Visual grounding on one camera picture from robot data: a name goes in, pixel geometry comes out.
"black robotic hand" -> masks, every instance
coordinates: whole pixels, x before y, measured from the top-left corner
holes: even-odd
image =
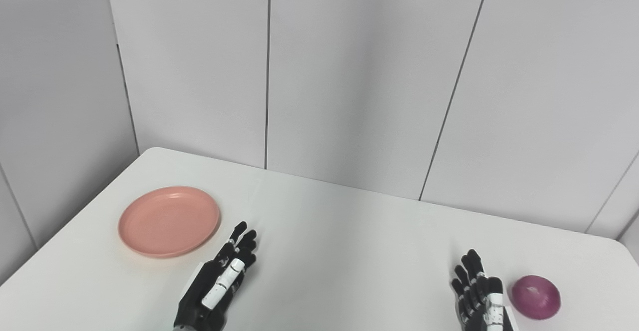
[[[246,222],[240,222],[217,256],[204,263],[178,304],[174,331],[220,331],[224,327],[233,295],[256,260],[256,231],[248,231],[239,240],[246,229]]]
[[[470,249],[455,267],[457,314],[464,331],[512,331],[504,310],[504,286],[498,277],[486,277],[481,258]]]

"white wall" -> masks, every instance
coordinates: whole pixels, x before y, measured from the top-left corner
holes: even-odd
[[[480,0],[271,1],[111,0],[141,149],[417,198]],[[618,235],[638,1],[486,0],[422,200]]]
[[[0,0],[0,20],[0,163],[41,246],[135,138],[107,0]]]
[[[585,231],[639,150],[636,5],[485,0],[422,200]]]
[[[110,0],[141,151],[264,167],[269,0]]]
[[[637,218],[628,230],[621,236],[621,243],[623,243],[635,258],[635,261],[639,263],[639,218]]]
[[[36,250],[0,165],[0,284]]]
[[[639,212],[639,161],[637,155],[628,166],[623,178],[602,206],[593,224],[586,231],[589,234],[607,238],[619,238],[622,230]]]
[[[481,0],[272,0],[267,168],[418,199]]]

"onion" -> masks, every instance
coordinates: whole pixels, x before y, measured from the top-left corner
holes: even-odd
[[[561,306],[557,287],[541,276],[524,276],[511,288],[513,306],[525,317],[545,320],[554,316]]]

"table surface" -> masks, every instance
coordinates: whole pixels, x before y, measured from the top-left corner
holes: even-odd
[[[212,195],[219,230],[184,256],[135,254],[120,242],[119,216],[170,185]],[[225,331],[458,330],[449,281],[470,248],[506,285],[537,274],[558,286],[559,313],[542,322],[515,313],[521,331],[637,324],[639,267],[614,240],[156,147],[0,287],[2,328],[169,331],[194,268],[241,220],[258,231],[258,262]]]

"pink plate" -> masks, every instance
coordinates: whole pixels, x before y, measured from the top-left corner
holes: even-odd
[[[118,232],[133,251],[170,258],[192,251],[215,231],[220,210],[202,190],[170,186],[153,190],[122,213]]]

